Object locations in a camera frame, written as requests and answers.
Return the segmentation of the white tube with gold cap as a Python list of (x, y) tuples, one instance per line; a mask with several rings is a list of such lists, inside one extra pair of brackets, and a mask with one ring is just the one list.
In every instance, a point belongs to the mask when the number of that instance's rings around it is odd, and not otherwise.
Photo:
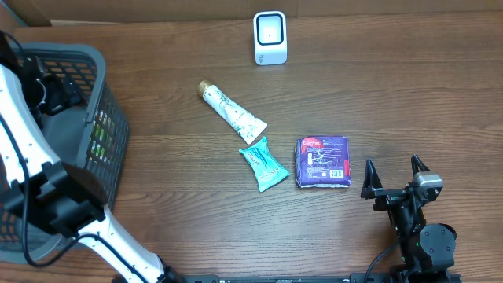
[(202, 80), (197, 93), (250, 145), (266, 128), (267, 123), (227, 97), (215, 84)]

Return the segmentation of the teal wet wipes pack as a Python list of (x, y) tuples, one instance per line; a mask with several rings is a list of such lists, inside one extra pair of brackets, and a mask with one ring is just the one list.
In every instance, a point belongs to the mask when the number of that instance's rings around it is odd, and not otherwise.
[(270, 153), (267, 137), (262, 137), (247, 149), (240, 149), (239, 153), (251, 166), (260, 193), (289, 176), (289, 172)]

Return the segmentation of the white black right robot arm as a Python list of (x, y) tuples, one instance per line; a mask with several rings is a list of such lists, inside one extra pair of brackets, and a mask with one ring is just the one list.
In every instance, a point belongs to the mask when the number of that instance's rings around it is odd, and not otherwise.
[[(417, 155), (411, 157), (412, 180), (402, 189), (385, 189), (376, 168), (368, 159), (361, 198), (373, 199), (374, 211), (385, 211), (396, 232), (396, 240), (369, 265), (361, 282), (459, 282), (452, 276), (457, 232), (443, 223), (428, 224), (422, 207), (437, 199), (443, 189), (440, 175), (431, 171)], [(402, 264), (387, 273), (374, 274), (375, 265), (399, 248)]]

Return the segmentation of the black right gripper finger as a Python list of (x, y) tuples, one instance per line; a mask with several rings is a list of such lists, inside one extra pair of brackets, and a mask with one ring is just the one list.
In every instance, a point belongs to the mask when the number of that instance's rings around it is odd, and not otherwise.
[(412, 175), (416, 175), (419, 172), (430, 171), (417, 154), (413, 154), (410, 160)]
[(376, 172), (376, 168), (370, 158), (365, 162), (365, 177), (362, 185), (361, 198), (373, 199), (376, 197), (376, 192), (382, 191), (383, 185)]

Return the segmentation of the purple pink sanitary pad pack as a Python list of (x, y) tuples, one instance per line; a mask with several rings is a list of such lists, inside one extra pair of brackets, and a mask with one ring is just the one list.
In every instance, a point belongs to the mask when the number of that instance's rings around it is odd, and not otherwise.
[(349, 144), (344, 136), (298, 139), (296, 184), (300, 188), (347, 188), (352, 183)]

